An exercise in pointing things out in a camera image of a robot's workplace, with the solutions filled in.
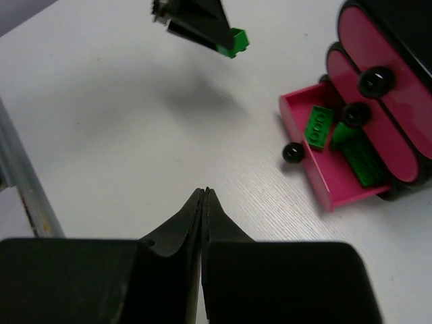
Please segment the long green lego brick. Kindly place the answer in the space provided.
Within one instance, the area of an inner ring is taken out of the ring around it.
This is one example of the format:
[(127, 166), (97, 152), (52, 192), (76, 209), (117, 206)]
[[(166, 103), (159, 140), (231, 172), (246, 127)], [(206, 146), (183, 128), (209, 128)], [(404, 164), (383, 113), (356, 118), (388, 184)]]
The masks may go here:
[(351, 138), (340, 148), (363, 188), (382, 185), (387, 181), (387, 170), (365, 136)]
[(313, 106), (304, 131), (304, 137), (311, 148), (319, 151), (325, 148), (334, 116), (334, 109)]

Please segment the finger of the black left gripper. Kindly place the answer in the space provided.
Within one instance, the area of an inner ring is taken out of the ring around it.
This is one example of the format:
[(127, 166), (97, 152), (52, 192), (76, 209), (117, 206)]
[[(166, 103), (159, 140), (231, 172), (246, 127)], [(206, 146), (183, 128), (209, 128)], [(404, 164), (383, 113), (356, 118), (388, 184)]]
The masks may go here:
[(207, 47), (231, 50), (235, 38), (220, 0), (153, 0), (153, 21), (175, 36)]

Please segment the small green lego piece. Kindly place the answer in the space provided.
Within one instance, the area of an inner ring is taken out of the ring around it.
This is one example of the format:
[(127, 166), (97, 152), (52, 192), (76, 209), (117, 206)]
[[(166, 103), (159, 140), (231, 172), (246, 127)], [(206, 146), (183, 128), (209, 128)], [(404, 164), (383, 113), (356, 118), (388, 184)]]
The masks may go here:
[(349, 140), (356, 138), (362, 134), (361, 128), (353, 128), (340, 122), (337, 124), (331, 137), (330, 149), (337, 150)]

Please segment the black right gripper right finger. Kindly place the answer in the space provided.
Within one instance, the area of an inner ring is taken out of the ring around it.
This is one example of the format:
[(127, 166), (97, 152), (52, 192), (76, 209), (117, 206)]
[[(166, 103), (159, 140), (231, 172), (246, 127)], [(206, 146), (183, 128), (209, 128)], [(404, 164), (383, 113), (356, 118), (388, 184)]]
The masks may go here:
[(202, 206), (202, 288), (210, 323), (381, 323), (366, 267), (345, 242), (257, 242), (212, 189)]

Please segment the small dark green lego cube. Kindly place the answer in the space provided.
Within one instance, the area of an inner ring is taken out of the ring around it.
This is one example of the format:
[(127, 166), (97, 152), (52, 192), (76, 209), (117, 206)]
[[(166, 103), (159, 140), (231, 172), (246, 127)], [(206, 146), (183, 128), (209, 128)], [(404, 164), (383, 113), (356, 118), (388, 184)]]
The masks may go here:
[(250, 42), (248, 35), (245, 30), (239, 28), (231, 28), (232, 35), (234, 37), (234, 46), (231, 49), (226, 49), (221, 45), (217, 45), (217, 52), (230, 59), (233, 59), (237, 54), (247, 50)]

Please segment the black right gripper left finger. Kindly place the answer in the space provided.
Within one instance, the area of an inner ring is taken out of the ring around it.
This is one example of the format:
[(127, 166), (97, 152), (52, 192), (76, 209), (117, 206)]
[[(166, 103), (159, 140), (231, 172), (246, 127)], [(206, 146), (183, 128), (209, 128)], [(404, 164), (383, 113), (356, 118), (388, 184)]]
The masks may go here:
[(194, 323), (204, 195), (138, 240), (3, 240), (1, 322)]

